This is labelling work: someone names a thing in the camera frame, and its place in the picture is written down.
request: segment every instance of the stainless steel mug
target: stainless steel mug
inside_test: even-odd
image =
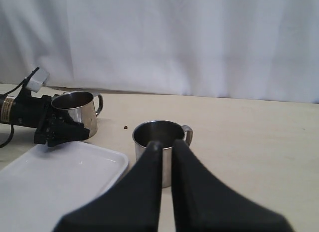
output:
[[[95,111],[94,97],[99,98],[99,107]],[[103,109],[103,97],[100,93],[73,91],[56,96],[51,105],[69,123],[83,123],[90,130],[89,138],[98,131],[96,117]]]
[[[189,126],[180,126],[171,121],[149,121],[139,125],[133,131],[136,160],[138,160],[150,141],[159,141],[163,146],[162,187],[171,186],[171,151],[176,139],[184,139],[190,146],[193,130]]]

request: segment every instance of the white plastic tray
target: white plastic tray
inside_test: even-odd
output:
[[[107,191],[128,163],[83,142],[33,147],[0,171],[0,231],[52,231],[64,214]]]

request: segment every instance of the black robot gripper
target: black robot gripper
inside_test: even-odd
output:
[[[156,232],[162,148],[150,142],[127,175],[105,194],[63,216],[54,232]],[[213,176],[183,140],[172,151],[177,232],[293,232],[284,216],[241,196]]]

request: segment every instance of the mug handle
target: mug handle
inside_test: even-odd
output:
[[[186,139],[185,142],[188,146],[190,146],[191,144],[191,140],[193,139],[193,129],[191,129],[189,126],[181,126],[184,130],[184,132],[186,133]]]
[[[92,94],[93,94],[93,97],[97,96],[99,98],[99,107],[98,107],[98,109],[95,112],[95,116],[98,116],[98,115],[100,115],[100,113],[101,113],[101,111],[103,109],[103,97],[98,92],[93,92]]]

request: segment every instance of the gold band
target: gold band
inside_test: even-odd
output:
[[[7,123],[10,122],[10,112],[11,112],[11,107],[13,105],[14,100],[15,100],[15,97],[12,97],[12,96],[7,96],[5,98],[1,108],[0,121],[7,122]]]

